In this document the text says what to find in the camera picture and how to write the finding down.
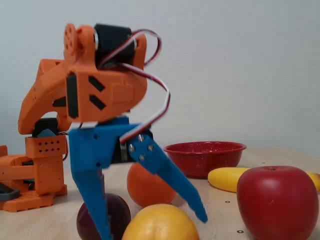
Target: orange robot base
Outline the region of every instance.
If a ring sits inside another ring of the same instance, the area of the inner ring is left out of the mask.
[[[26,137],[26,154],[8,155],[0,146],[0,182],[20,190],[20,197],[0,201],[0,209],[19,212],[49,207],[55,196],[67,194],[64,184],[63,154],[67,152],[66,136]],[[24,164],[33,160],[33,165]],[[34,179],[34,187],[24,180]]]

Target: toy fruit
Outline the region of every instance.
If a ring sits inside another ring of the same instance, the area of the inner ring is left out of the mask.
[[[126,227],[131,221],[129,207],[125,200],[118,195],[106,193],[106,199],[113,240],[121,240]],[[94,221],[84,203],[76,217],[76,229],[82,240],[101,240]]]
[[[158,175],[151,174],[139,163],[130,167],[126,187],[132,200],[143,208],[154,204],[169,204],[177,195]]]
[[[157,204],[142,209],[126,228],[122,240],[199,240],[189,216],[173,205]]]
[[[250,168],[247,167],[221,167],[212,170],[208,174],[209,183],[217,189],[237,192],[237,184],[241,175]],[[316,190],[320,191],[320,174],[306,171],[312,179]]]
[[[236,195],[244,224],[258,240],[306,240],[316,226],[318,193],[299,168],[251,168],[240,177]]]

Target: yellow banana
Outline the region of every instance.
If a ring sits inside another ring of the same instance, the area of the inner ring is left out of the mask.
[[[212,170],[208,174],[209,183],[217,189],[228,192],[237,192],[237,184],[240,176],[250,168],[247,167],[221,167]],[[306,171],[312,179],[316,190],[320,191],[320,174]]]

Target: bowl rim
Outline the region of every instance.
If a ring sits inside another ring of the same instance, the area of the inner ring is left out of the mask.
[[[175,145],[180,145],[180,144],[192,144],[192,143],[228,143],[228,144],[236,144],[239,145],[240,148],[237,149],[230,149],[230,150],[221,150],[221,151],[174,151],[174,150],[169,150],[168,148],[175,146]],[[233,152],[238,152],[238,151],[243,151],[247,148],[246,145],[243,143],[235,142],[235,141],[189,141],[189,142],[179,142],[175,144],[171,144],[168,146],[165,146],[163,148],[163,151],[166,153],[171,153],[171,154],[186,154],[186,155],[200,155],[200,154],[225,154],[225,153],[233,153]]]

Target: yellow fruit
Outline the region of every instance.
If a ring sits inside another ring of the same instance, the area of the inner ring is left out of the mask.
[[[319,192],[320,191],[320,174],[310,172],[310,171],[306,171],[306,174],[308,174],[309,177],[312,179],[317,192]]]
[[[142,209],[126,228],[122,240],[199,240],[197,228],[181,209],[156,204]]]
[[[247,171],[246,167],[221,167],[212,170],[208,174],[209,183],[217,189],[228,192],[237,192],[237,184],[240,176]],[[316,190],[320,191],[320,174],[307,171],[306,174],[312,179]]]

